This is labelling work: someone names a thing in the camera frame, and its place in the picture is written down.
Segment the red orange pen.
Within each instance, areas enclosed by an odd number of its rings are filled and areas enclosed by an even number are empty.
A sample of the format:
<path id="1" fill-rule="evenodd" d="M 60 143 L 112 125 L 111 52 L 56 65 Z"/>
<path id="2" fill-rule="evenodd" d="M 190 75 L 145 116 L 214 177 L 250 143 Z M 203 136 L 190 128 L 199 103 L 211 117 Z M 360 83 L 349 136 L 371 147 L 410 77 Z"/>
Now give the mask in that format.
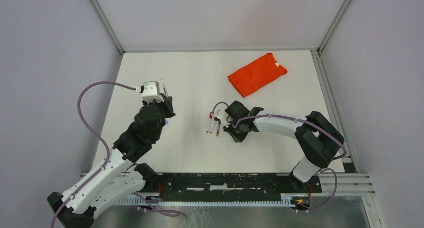
<path id="1" fill-rule="evenodd" d="M 220 134 L 220 129 L 221 129 L 221 120 L 217 120 L 217 129 L 216 129 L 216 136 L 218 137 Z"/>

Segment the thin blue-tip pen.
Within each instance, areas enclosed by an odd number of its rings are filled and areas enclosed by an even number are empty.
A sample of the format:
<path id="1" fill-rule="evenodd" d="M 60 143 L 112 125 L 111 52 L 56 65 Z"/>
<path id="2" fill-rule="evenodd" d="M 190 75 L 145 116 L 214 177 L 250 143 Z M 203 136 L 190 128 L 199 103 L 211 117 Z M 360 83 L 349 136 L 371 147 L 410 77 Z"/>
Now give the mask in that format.
<path id="1" fill-rule="evenodd" d="M 215 129 L 215 127 L 216 127 L 216 125 L 217 125 L 217 123 L 218 123 L 218 121 L 217 120 L 213 120 L 212 122 L 211 122 L 211 127 L 210 127 L 210 129 L 209 129 L 209 133 L 212 133 L 213 131 L 214 131 L 214 129 Z"/>

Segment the thin clear red-tip pen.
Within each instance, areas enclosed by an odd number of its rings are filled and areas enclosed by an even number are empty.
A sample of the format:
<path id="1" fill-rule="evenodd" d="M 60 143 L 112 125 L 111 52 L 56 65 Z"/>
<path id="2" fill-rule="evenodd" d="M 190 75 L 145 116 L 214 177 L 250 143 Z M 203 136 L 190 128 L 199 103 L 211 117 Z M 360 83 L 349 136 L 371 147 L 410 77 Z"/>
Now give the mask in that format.
<path id="1" fill-rule="evenodd" d="M 212 118 L 209 119 L 209 124 L 208 124 L 207 130 L 206 130 L 207 133 L 210 132 L 211 124 L 212 124 Z"/>

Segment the thin green-tip pen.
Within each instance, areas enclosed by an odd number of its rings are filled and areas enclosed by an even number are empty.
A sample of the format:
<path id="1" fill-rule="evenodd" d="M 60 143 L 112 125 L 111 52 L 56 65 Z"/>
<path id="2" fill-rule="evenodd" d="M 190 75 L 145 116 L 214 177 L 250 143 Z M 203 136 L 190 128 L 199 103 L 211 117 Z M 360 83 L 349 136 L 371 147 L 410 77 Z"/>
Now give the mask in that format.
<path id="1" fill-rule="evenodd" d="M 165 83 L 165 80 L 162 78 L 161 79 L 161 83 L 162 83 L 162 87 L 163 87 L 163 91 L 164 91 L 164 95 L 165 95 L 165 97 L 168 97 L 169 95 L 169 93 L 168 93 L 168 89 L 167 89 L 167 86 L 166 86 L 166 83 Z"/>

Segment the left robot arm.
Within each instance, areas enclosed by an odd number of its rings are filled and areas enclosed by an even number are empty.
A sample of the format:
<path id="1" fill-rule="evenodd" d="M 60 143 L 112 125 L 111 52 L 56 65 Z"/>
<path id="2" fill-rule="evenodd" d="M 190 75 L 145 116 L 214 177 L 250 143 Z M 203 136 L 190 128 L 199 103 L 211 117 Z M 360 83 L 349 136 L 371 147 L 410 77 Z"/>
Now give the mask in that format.
<path id="1" fill-rule="evenodd" d="M 66 228 L 89 228 L 105 210 L 131 193 L 143 189 L 153 191 L 157 178 L 147 171 L 119 174 L 150 151 L 161 137 L 166 120 L 175 116 L 173 98 L 160 94 L 161 101 L 143 101 L 134 122 L 115 141 L 105 160 L 91 170 L 77 184 L 60 193 L 51 193 L 47 201 Z"/>

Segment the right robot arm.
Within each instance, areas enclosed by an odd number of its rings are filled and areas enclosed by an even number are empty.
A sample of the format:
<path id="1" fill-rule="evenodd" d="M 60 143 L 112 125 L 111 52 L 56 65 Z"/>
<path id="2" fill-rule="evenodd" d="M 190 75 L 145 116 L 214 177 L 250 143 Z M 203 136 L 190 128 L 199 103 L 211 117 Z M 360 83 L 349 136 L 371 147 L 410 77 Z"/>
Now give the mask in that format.
<path id="1" fill-rule="evenodd" d="M 248 109 L 241 102 L 234 101 L 224 110 L 214 108 L 210 115 L 221 122 L 223 130 L 236 143 L 244 141 L 250 132 L 269 132 L 297 140 L 304 157 L 290 173 L 288 184 L 295 192 L 302 192 L 309 186 L 312 176 L 347 155 L 343 135 L 318 111 L 291 116 L 262 107 Z"/>

